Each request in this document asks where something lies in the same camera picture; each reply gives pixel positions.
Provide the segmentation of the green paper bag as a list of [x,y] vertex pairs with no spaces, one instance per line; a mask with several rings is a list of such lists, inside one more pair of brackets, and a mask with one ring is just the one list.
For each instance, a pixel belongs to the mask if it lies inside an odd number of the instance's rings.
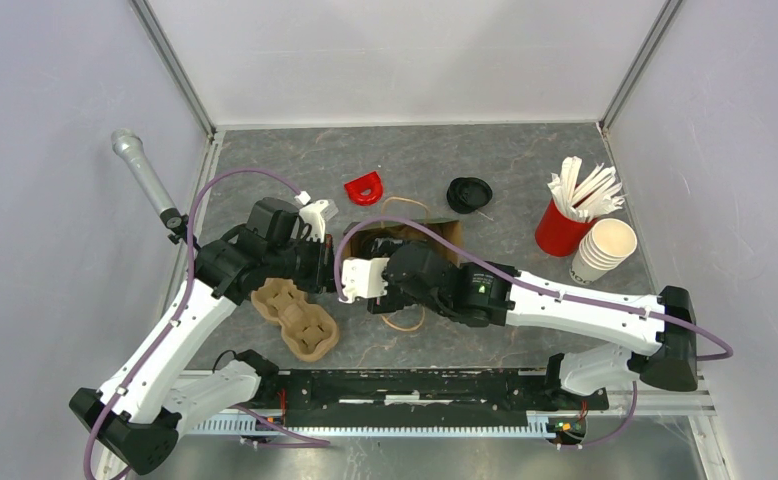
[[[390,203],[405,203],[420,207],[424,212],[424,217],[422,219],[414,219],[414,222],[427,228],[434,235],[452,245],[458,247],[463,245],[462,228],[458,220],[433,217],[430,208],[426,204],[400,196],[385,198],[381,203],[380,215],[387,214]],[[355,234],[349,234],[356,225],[356,222],[352,222],[343,231],[343,237],[338,246],[337,253],[337,256],[342,259],[348,257],[361,259],[388,258],[402,246],[423,242],[452,264],[459,264],[459,256],[456,252],[440,245],[430,235],[411,228],[409,225],[380,221],[369,223]],[[392,300],[389,297],[372,298],[369,300],[368,305],[368,311],[378,315],[388,327],[405,333],[415,332],[424,324],[427,310],[424,307],[421,308],[421,316],[416,325],[408,327],[398,326],[391,319],[398,311],[405,308],[406,306],[401,300]]]

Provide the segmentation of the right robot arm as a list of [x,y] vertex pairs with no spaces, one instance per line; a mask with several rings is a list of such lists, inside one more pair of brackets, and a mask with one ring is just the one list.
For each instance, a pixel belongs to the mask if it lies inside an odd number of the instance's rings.
[[698,386],[692,305],[678,287],[629,296],[551,284],[509,265],[455,265],[423,242],[370,259],[361,273],[346,262],[344,276],[360,281],[345,291],[368,299],[372,313],[419,305],[473,328],[540,327],[602,340],[582,353],[550,357],[542,392],[556,408],[628,381],[672,392]]

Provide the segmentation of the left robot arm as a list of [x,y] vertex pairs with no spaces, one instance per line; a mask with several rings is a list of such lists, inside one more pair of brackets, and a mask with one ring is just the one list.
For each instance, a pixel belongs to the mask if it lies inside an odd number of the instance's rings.
[[172,306],[130,359],[98,388],[80,388],[69,407],[127,472],[156,470],[191,428],[235,404],[271,405],[278,379],[240,354],[184,388],[175,383],[206,338],[270,279],[308,293],[333,291],[330,200],[266,197],[247,221],[200,247]]

